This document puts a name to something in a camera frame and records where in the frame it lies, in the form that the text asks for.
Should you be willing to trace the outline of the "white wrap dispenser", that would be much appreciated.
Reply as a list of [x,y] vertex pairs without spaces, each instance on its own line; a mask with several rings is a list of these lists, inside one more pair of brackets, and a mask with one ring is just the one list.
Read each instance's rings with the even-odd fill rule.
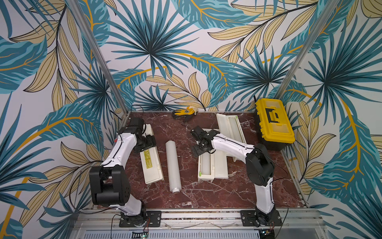
[[227,155],[221,150],[210,154],[210,175],[201,175],[201,156],[198,158],[198,182],[228,179]]
[[164,180],[157,147],[140,152],[145,184],[149,185]]
[[246,139],[237,115],[217,114],[219,132],[240,143],[246,144]]

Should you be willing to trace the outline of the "long plastic wrap roll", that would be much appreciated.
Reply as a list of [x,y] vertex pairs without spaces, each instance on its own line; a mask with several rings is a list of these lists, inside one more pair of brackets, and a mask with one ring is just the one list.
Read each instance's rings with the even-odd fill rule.
[[167,168],[169,177],[169,188],[172,193],[180,193],[182,190],[178,155],[176,144],[174,141],[169,140],[166,142],[166,157]]

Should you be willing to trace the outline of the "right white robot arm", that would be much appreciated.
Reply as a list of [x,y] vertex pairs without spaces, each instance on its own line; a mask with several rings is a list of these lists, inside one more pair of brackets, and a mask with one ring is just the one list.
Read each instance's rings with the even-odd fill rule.
[[269,224],[271,216],[276,213],[272,193],[275,166],[266,147],[238,142],[217,130],[205,131],[199,126],[190,134],[197,142],[192,148],[194,156],[220,150],[246,164],[248,178],[255,185],[257,220],[261,225]]

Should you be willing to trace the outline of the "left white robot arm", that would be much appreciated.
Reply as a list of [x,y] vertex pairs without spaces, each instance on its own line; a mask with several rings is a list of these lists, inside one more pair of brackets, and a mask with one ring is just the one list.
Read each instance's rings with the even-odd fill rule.
[[131,118],[129,125],[119,131],[105,162],[89,171],[93,204],[118,209],[124,217],[145,220],[146,208],[141,200],[131,195],[125,167],[132,152],[141,153],[155,146],[155,137],[146,134],[144,119]]

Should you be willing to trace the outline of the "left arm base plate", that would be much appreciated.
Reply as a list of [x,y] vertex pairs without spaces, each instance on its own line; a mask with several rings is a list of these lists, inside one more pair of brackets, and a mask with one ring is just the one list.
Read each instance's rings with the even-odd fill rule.
[[145,211],[137,216],[127,216],[120,213],[120,228],[159,228],[162,220],[161,211]]

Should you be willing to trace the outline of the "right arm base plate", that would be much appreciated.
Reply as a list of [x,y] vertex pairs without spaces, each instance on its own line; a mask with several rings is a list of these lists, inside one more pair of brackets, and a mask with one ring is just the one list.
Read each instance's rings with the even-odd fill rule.
[[266,214],[260,210],[241,210],[240,218],[244,227],[273,227],[281,226],[282,218],[276,209]]

